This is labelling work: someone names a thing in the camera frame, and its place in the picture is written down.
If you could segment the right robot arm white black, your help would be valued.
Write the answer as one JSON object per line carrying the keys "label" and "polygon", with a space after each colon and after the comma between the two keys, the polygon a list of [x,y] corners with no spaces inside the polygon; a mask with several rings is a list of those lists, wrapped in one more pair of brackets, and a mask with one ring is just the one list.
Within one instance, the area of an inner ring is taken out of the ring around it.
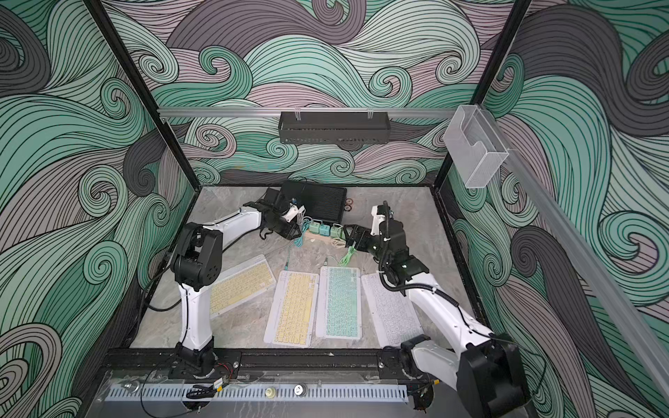
{"label": "right robot arm white black", "polygon": [[458,394],[472,417],[501,417],[531,399],[520,348],[496,336],[461,309],[434,275],[410,253],[400,221],[376,215],[371,228],[346,225],[348,246],[371,254],[383,288],[420,308],[444,335],[449,348],[415,337],[404,344],[409,363]]}

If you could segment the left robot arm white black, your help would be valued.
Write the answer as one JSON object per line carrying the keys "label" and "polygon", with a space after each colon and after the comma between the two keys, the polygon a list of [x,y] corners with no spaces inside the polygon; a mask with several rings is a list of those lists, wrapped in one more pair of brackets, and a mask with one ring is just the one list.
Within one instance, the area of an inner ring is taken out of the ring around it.
{"label": "left robot arm white black", "polygon": [[286,240],[295,240],[301,237],[297,218],[305,212],[305,207],[294,203],[282,209],[256,201],[214,222],[186,224],[170,269],[181,301],[181,333],[176,355],[190,367],[194,378],[205,379],[215,371],[211,287],[222,272],[224,252],[245,235],[265,229]]}

